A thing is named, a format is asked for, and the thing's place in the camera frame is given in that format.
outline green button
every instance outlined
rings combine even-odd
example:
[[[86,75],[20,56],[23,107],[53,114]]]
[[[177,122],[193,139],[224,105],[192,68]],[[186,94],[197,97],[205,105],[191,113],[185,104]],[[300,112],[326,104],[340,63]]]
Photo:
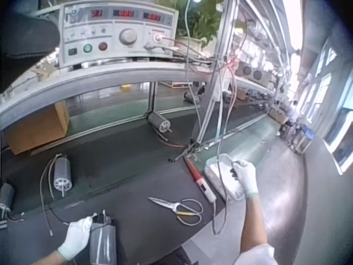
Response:
[[[84,52],[91,52],[92,51],[92,45],[91,44],[86,44],[83,46],[83,51]]]

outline digital display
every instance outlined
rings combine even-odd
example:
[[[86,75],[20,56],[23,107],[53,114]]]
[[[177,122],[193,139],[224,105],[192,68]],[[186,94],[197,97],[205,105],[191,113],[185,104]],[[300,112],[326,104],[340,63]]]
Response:
[[[131,11],[131,10],[114,10],[113,16],[115,16],[115,17],[133,17],[133,11]]]
[[[161,17],[160,15],[153,14],[153,13],[144,13],[143,18],[150,19],[150,20],[155,20],[155,21],[160,21]]]
[[[103,14],[103,10],[101,9],[96,9],[96,10],[91,10],[90,11],[90,16],[92,18],[99,18]]]

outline hand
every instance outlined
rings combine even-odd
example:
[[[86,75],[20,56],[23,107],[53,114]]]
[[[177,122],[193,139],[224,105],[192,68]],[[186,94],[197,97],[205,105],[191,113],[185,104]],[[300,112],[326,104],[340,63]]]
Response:
[[[248,198],[254,194],[258,194],[259,190],[256,183],[256,169],[254,165],[245,160],[238,160],[233,162],[233,168],[245,190],[245,196]]]
[[[71,222],[64,243],[57,249],[58,252],[67,261],[73,259],[87,245],[92,226],[92,217],[89,216],[80,219],[77,222]]]

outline scissors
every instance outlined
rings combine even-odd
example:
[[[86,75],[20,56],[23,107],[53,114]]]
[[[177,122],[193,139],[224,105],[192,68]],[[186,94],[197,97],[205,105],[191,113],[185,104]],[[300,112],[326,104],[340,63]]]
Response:
[[[167,202],[166,200],[161,200],[161,199],[157,199],[154,197],[148,197],[151,201],[153,201],[154,203],[157,203],[163,207],[169,208],[171,209],[173,212],[175,212],[176,214],[176,218],[178,218],[178,220],[183,224],[183,225],[187,225],[187,226],[194,226],[197,225],[201,222],[202,220],[202,216],[201,214],[204,212],[204,208],[202,207],[202,204],[198,201],[198,200],[194,200],[194,199],[184,199],[182,200],[180,203],[170,203]],[[196,211],[195,209],[188,207],[187,205],[183,204],[184,202],[193,202],[196,203],[199,207],[200,207],[200,211]],[[180,208],[184,208],[188,211],[178,211],[178,207]],[[186,222],[184,221],[179,215],[182,216],[197,216],[198,217],[198,221],[197,222]]]

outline control panel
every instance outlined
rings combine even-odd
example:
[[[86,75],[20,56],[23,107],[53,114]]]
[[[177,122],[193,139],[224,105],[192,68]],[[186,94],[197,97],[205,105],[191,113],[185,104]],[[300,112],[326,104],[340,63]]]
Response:
[[[150,3],[63,4],[59,18],[60,66],[117,57],[171,58],[170,50],[159,47],[174,45],[177,22],[178,11]]]

